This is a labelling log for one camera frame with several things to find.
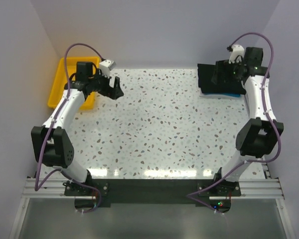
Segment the black t shirt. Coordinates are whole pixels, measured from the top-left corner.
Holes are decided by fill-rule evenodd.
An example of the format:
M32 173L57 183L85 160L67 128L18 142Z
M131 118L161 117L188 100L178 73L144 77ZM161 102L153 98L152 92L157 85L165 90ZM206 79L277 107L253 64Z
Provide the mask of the black t shirt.
M198 87L205 95L245 95L246 90L241 81L235 77L237 64L229 64L228 60L211 64L197 64Z

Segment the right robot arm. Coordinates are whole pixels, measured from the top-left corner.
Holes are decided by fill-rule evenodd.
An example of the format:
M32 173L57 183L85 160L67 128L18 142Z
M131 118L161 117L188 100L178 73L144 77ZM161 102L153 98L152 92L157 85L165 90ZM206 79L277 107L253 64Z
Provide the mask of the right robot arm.
M272 110L270 74L268 68L262 66L262 48L234 44L229 51L229 60L216 63L212 80L241 84L247 95L249 119L236 136L235 153L214 175L210 191L216 196L239 194L240 176L251 163L263 162L263 157L281 144L284 131L283 123L277 121Z

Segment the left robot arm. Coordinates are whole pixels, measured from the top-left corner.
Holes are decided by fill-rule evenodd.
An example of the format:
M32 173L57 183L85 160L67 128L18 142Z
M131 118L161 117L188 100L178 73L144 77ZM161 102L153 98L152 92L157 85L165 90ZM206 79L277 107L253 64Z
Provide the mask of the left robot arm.
M52 115L42 126L32 128L31 139L37 161L35 191L47 180L39 179L43 165L52 167L53 172L61 172L76 183L75 188L81 195L89 195L93 191L90 172L74 159L74 147L67 130L91 93L97 92L112 100L124 95L119 77L115 77L114 85L110 86L110 72L115 65L110 59L103 59L99 65L93 62L77 62L75 73L66 75L63 95Z

